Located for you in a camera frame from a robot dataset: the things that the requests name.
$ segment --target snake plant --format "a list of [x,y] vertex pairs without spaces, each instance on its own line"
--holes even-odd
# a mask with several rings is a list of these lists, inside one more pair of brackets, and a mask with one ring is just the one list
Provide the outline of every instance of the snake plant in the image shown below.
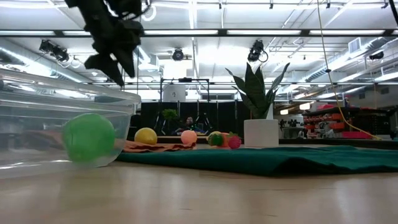
[[266,94],[266,88],[264,85],[264,77],[260,67],[253,73],[250,64],[247,64],[246,74],[244,80],[235,76],[230,70],[225,68],[230,75],[233,76],[237,88],[234,88],[239,92],[243,103],[251,110],[255,119],[266,119],[269,107],[274,103],[278,85],[284,78],[287,67],[290,63],[285,65],[283,72],[272,82]]

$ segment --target green ball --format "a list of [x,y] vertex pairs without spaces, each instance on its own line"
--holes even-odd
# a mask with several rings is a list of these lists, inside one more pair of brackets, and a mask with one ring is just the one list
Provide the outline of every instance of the green ball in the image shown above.
[[211,146],[222,146],[224,142],[223,136],[220,134],[212,134],[209,137],[209,145]]
[[114,149],[112,123],[99,114],[82,114],[63,127],[63,144],[73,162],[89,162],[108,156]]

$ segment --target wooden floor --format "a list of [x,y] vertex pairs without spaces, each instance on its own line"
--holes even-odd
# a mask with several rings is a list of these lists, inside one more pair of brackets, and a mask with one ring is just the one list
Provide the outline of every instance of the wooden floor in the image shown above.
[[114,162],[0,180],[1,223],[398,223],[398,174],[265,178]]

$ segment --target white pot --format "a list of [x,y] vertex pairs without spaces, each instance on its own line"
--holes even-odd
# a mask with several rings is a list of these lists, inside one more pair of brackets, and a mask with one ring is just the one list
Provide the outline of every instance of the white pot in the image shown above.
[[276,119],[250,119],[244,121],[245,147],[278,147],[279,125]]

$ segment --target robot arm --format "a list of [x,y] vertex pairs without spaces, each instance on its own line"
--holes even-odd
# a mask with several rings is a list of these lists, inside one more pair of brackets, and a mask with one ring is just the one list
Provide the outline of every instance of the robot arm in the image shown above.
[[65,0],[65,2],[69,8],[79,8],[86,22],[84,30],[92,35],[93,48],[98,52],[87,59],[85,67],[101,70],[119,86],[123,86],[123,78],[118,68],[120,63],[126,73],[134,78],[132,51],[141,44],[144,28],[137,21],[124,19],[131,14],[138,17],[144,13],[141,11],[141,0]]

